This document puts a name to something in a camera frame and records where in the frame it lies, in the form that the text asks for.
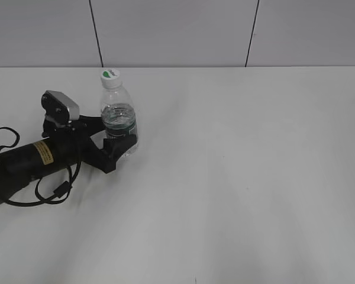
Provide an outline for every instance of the white wall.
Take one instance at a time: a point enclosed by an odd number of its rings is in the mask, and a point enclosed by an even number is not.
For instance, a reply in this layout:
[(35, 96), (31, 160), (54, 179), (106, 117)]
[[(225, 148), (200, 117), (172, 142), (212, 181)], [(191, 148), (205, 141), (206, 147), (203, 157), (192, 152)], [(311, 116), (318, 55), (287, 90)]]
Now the white wall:
[(0, 0), (0, 67), (99, 64), (88, 0)]
[(260, 0), (249, 66), (355, 65), (355, 0)]
[(256, 0), (94, 0), (106, 66), (244, 66)]
[[(257, 0), (92, 0), (105, 66), (244, 66)], [(89, 0), (0, 0), (0, 67), (99, 66)], [(355, 0), (260, 0), (248, 66), (355, 65)]]

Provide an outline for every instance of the green logo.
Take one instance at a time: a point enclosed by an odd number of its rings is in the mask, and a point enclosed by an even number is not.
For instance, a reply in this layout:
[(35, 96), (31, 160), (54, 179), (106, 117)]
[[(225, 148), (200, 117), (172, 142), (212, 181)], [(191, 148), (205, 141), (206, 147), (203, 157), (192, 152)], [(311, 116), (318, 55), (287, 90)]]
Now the green logo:
[(110, 78), (110, 77), (111, 77), (107, 71), (104, 71), (102, 75), (103, 75), (104, 77), (107, 77), (107, 78)]

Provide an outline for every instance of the bottle label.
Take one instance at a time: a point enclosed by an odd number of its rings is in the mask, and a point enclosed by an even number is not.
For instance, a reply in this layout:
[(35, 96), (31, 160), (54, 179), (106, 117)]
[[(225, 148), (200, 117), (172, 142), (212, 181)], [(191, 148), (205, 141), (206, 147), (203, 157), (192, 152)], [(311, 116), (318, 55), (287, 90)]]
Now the bottle label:
[(134, 121), (131, 125), (129, 125), (126, 128), (122, 128), (122, 129), (110, 129), (110, 128), (107, 128), (106, 131), (107, 131), (106, 133), (111, 138), (114, 138), (114, 139), (125, 137), (125, 136), (131, 135), (131, 134), (138, 135), (136, 121)]

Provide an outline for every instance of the water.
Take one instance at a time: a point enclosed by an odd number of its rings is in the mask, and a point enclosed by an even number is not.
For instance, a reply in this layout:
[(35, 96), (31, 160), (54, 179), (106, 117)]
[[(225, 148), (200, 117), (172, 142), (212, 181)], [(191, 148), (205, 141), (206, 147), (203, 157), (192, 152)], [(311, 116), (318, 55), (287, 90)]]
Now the water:
[[(101, 113), (102, 121), (106, 127), (106, 136), (111, 139), (117, 139), (123, 136), (137, 133), (137, 123), (135, 121), (135, 112), (129, 104), (108, 105)], [(134, 145), (126, 156), (135, 152), (137, 145)]]

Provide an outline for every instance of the yellow label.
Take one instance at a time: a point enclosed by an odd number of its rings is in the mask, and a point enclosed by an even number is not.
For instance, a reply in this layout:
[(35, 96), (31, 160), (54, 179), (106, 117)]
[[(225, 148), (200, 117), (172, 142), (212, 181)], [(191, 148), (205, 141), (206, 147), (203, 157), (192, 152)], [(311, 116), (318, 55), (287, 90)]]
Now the yellow label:
[(53, 154), (44, 141), (35, 142), (33, 145), (37, 148), (44, 165), (54, 163)]

